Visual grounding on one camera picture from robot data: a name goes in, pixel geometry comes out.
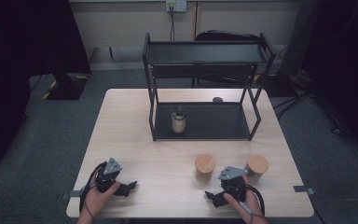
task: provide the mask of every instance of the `cable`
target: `cable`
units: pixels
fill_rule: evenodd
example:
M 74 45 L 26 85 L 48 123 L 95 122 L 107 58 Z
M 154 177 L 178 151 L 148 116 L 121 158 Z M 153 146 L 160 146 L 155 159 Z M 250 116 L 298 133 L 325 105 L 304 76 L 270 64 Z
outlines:
M 344 131 L 344 132 L 346 132 L 346 133 L 349 133 L 349 132 L 350 132 L 350 130 L 347 130 L 347 129 L 345 129 L 344 127 L 341 126 L 341 124 L 339 123 L 337 117 L 334 116 L 334 114 L 332 114 L 331 112 L 329 112 L 329 111 L 327 111 L 327 110 L 324 110 L 324 109 L 320 108 L 320 107 L 317 106 L 317 105 L 313 105 L 313 104 L 307 102 L 305 99 L 303 99 L 303 98 L 301 97 L 300 94 L 297 93 L 297 95 L 298 95 L 298 97 L 300 97 L 306 104 L 308 104 L 308 105 L 310 105 L 311 107 L 314 107 L 314 108 L 316 108 L 316 109 L 318 109 L 318 110 L 321 110 L 321 111 L 323 111 L 324 113 L 326 113 L 327 115 L 331 116 L 331 117 L 336 121 L 336 124 L 337 124 L 337 126 L 338 126 L 338 128 L 339 128 L 340 130 L 342 130 L 342 131 Z
M 312 204 L 312 207 L 313 207 L 313 210 L 315 211 L 316 213 L 316 216 L 318 216 L 318 218 L 322 221 L 323 224 L 325 224 L 324 222 L 324 219 L 322 218 L 321 214 L 319 214 L 318 210 L 316 209 L 315 205 L 313 205 L 313 203 L 310 203 Z
M 84 206 L 86 207 L 87 211 L 89 212 L 89 216 L 91 217 L 91 223 L 95 222 L 95 216 L 91 213 L 89 207 L 87 206 L 86 203 L 84 203 Z
M 299 97 L 299 96 L 296 97 L 296 99 L 295 99 L 294 102 L 292 102 L 289 106 L 287 106 L 287 107 L 286 107 L 285 109 L 283 109 L 281 112 L 277 113 L 278 120 L 281 119 L 281 117 L 283 116 L 283 114 L 284 114 L 287 110 L 289 110 L 289 109 L 295 107 L 296 105 L 300 104 L 301 102 L 303 102 L 303 98 L 301 98 L 301 97 Z
M 260 210 L 261 210 L 261 214 L 263 214 L 263 216 L 266 215 L 266 209 L 265 209 L 265 205 L 264 205 L 264 199 L 263 196 L 261 196 L 260 191 L 258 191 L 258 189 L 256 189 L 255 187 L 252 187 L 250 185 L 245 184 L 245 187 L 251 191 L 253 191 L 255 193 L 255 195 L 257 196 L 258 201 L 260 202 Z
M 97 167 L 95 167 L 94 171 L 92 171 L 91 175 L 89 176 L 89 180 L 87 181 L 86 186 L 84 187 L 84 189 L 82 190 L 82 192 L 80 193 L 80 203 L 79 203 L 79 212 L 81 212 L 81 210 L 83 209 L 83 204 L 86 200 L 86 195 L 87 193 L 89 193 L 89 190 L 92 189 L 95 186 L 90 186 L 90 182 L 92 177 L 95 175 L 95 172 L 100 168 L 103 167 L 107 164 L 107 162 L 103 162 L 100 163 Z
M 289 103 L 289 102 L 295 100 L 296 98 L 297 98 L 297 96 L 296 96 L 296 97 L 293 97 L 292 99 L 289 99 L 289 100 L 287 100 L 287 101 L 284 101 L 284 102 L 282 102 L 282 103 L 280 103 L 280 104 L 278 104 L 278 105 L 275 105 L 273 108 L 276 109 L 276 108 L 280 107 L 281 105 L 284 105 L 284 104 L 286 104 L 286 103 Z
M 251 221 L 249 222 L 249 224 L 253 224 L 253 219 L 254 219 L 254 217 L 262 217 L 262 218 L 266 219 L 266 217 L 263 217 L 263 216 L 260 216 L 260 215 L 258 215 L 258 214 L 252 213 L 252 214 L 251 214 Z
M 282 53 L 283 53 L 286 49 L 288 49 L 288 48 L 289 48 L 289 46 L 286 45 L 286 46 L 279 52 L 278 55 L 279 55 L 281 58 L 283 58 L 284 55 L 282 55 Z
M 173 22 L 173 7 L 170 7 L 170 14 L 171 14 L 171 41 L 175 41 L 175 24 Z
M 195 4 L 196 4 L 195 5 L 196 11 L 195 11 L 195 15 L 194 15 L 194 21 L 198 21 L 199 20 L 199 2 L 197 1 L 197 2 L 195 2 Z M 198 29 L 197 22 L 195 22 L 193 40 L 196 40 L 196 38 L 197 38 L 197 29 Z

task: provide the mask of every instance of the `shelf top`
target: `shelf top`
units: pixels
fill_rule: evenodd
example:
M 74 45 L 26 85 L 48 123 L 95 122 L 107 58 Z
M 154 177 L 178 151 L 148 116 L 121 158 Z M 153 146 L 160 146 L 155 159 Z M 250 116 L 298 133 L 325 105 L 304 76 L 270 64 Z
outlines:
M 214 64 L 267 63 L 258 42 L 191 41 L 150 42 L 147 45 L 149 64 Z

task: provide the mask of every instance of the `black shelf base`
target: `black shelf base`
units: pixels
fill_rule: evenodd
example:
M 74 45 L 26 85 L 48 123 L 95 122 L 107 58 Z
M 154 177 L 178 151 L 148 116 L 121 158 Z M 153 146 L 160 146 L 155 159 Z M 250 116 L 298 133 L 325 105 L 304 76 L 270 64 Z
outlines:
M 171 114 L 177 107 L 186 113 L 184 133 L 172 130 Z M 158 103 L 156 139 L 249 140 L 250 132 L 241 103 Z

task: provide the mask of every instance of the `wooden table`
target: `wooden table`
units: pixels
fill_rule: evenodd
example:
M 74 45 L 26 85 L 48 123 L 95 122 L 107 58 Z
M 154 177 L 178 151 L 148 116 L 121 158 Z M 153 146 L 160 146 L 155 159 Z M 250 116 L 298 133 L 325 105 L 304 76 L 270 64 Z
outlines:
M 239 101 L 240 89 L 160 89 L 161 102 L 212 101 L 219 96 Z M 255 116 L 245 96 L 243 107 L 248 122 Z M 252 154 L 268 159 L 269 169 L 255 187 L 263 195 L 267 217 L 311 217 L 313 208 L 306 192 L 295 192 L 293 186 L 303 182 L 282 134 L 267 94 L 262 91 L 257 106 L 261 124 L 252 141 L 153 141 L 148 115 L 147 89 L 109 90 L 96 121 L 94 131 L 74 189 L 81 189 L 92 170 L 101 162 L 115 158 L 122 166 L 117 177 L 121 183 L 138 181 L 128 198 L 113 196 L 101 217 L 115 218 L 238 218 L 226 205 L 215 208 L 204 191 L 219 193 L 220 172 L 226 166 L 243 168 Z M 212 179 L 200 183 L 196 177 L 195 159 L 210 154 L 216 160 Z M 78 217 L 79 198 L 71 198 L 69 217 Z

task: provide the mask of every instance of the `black cable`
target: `black cable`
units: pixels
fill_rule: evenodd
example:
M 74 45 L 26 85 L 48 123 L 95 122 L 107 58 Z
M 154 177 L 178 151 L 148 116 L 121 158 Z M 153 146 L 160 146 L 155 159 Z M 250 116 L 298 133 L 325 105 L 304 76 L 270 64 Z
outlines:
M 89 207 L 87 206 L 86 203 L 84 203 L 84 206 L 86 207 L 87 211 L 89 212 L 89 216 L 91 217 L 91 223 L 95 222 L 95 216 L 91 213 Z
M 195 2 L 195 9 L 196 9 L 196 12 L 195 12 L 195 15 L 194 15 L 194 21 L 197 21 L 198 19 L 199 19 L 199 2 L 197 1 L 197 2 Z M 197 29 L 198 29 L 198 27 L 197 27 L 197 23 L 195 22 L 195 24 L 194 24 L 194 36 L 193 36 L 193 40 L 196 40 L 196 38 L 197 38 Z
M 284 104 L 286 104 L 286 103 L 289 103 L 289 102 L 291 102 L 291 101 L 297 99 L 297 97 L 298 97 L 298 96 L 295 96 L 295 97 L 293 97 L 293 98 L 291 98 L 291 99 L 288 99 L 288 100 L 286 100 L 286 101 L 284 101 L 284 102 L 282 102 L 282 103 L 280 103 L 280 104 L 278 104 L 278 105 L 275 105 L 273 108 L 276 109 L 276 108 L 280 107 L 281 105 L 284 105 Z
M 255 193 L 255 195 L 257 196 L 258 201 L 260 202 L 261 214 L 263 214 L 263 216 L 265 216 L 266 215 L 266 211 L 265 211 L 266 208 L 265 208 L 265 205 L 264 205 L 263 196 L 261 196 L 260 191 L 258 191 L 258 189 L 256 189 L 255 187 L 252 187 L 250 185 L 245 185 L 245 187 Z
M 322 221 L 323 224 L 326 224 L 326 223 L 324 222 L 324 219 L 322 218 L 321 214 L 319 214 L 318 210 L 316 209 L 315 205 L 313 205 L 313 203 L 310 203 L 310 204 L 312 204 L 312 207 L 313 207 L 313 210 L 314 210 L 315 213 L 316 213 L 316 216 L 318 216 L 318 218 Z
M 170 14 L 171 14 L 171 41 L 172 41 L 172 38 L 173 38 L 173 41 L 175 41 L 175 25 L 174 25 L 174 22 L 173 22 L 173 7 L 170 7 Z
M 288 49 L 288 48 L 289 48 L 289 46 L 286 45 L 286 46 L 279 52 L 278 55 L 279 55 L 281 58 L 283 58 L 284 55 L 282 55 L 282 53 L 283 53 L 286 49 Z
M 280 111 L 279 113 L 276 114 L 278 116 L 278 120 L 281 119 L 281 117 L 287 110 L 289 110 L 289 109 L 295 107 L 296 105 L 300 104 L 301 102 L 303 102 L 305 100 L 304 96 L 307 96 L 308 94 L 309 94 L 309 91 L 305 91 L 304 93 L 299 94 L 297 97 L 295 97 L 294 102 L 292 102 L 289 106 L 287 106 L 285 109 L 283 109 L 282 111 Z
M 309 73 L 308 74 L 309 76 L 310 76 L 310 78 L 311 78 L 311 80 L 314 80 L 314 77 L 312 76 L 312 74 L 311 73 Z M 338 121 L 338 118 L 333 114 L 333 113 L 331 113 L 331 112 L 329 112 L 329 111 L 327 111 L 327 110 L 325 110 L 325 109 L 322 109 L 322 108 L 320 108 L 319 106 L 317 106 L 317 105 L 313 105 L 313 104 L 310 104 L 310 103 L 308 103 L 307 101 L 305 101 L 308 105 L 311 105 L 311 106 L 313 106 L 313 107 L 315 107 L 316 109 L 319 109 L 319 110 L 322 110 L 324 113 L 326 113 L 327 115 L 329 115 L 329 116 L 331 116 L 335 121 L 336 121 L 336 124 L 337 124 L 337 126 L 338 126 L 338 128 L 340 129 L 340 130 L 342 130 L 342 131 L 344 131 L 344 132 L 346 132 L 346 133 L 349 133 L 350 132 L 350 130 L 347 130 L 347 129 L 345 129 L 344 127 L 342 127 L 342 125 L 339 123 L 339 121 Z
M 79 212 L 80 213 L 81 213 L 81 210 L 83 209 L 83 204 L 84 204 L 84 201 L 86 200 L 86 195 L 87 195 L 87 193 L 89 193 L 89 190 L 92 189 L 92 187 L 90 188 L 90 182 L 91 182 L 92 177 L 95 175 L 95 172 L 100 167 L 103 167 L 106 164 L 107 164 L 106 161 L 103 163 L 100 163 L 97 167 L 95 167 L 94 171 L 92 171 L 91 175 L 89 176 L 89 180 L 87 181 L 86 186 L 84 187 L 83 191 L 80 194 L 80 203 L 79 203 Z

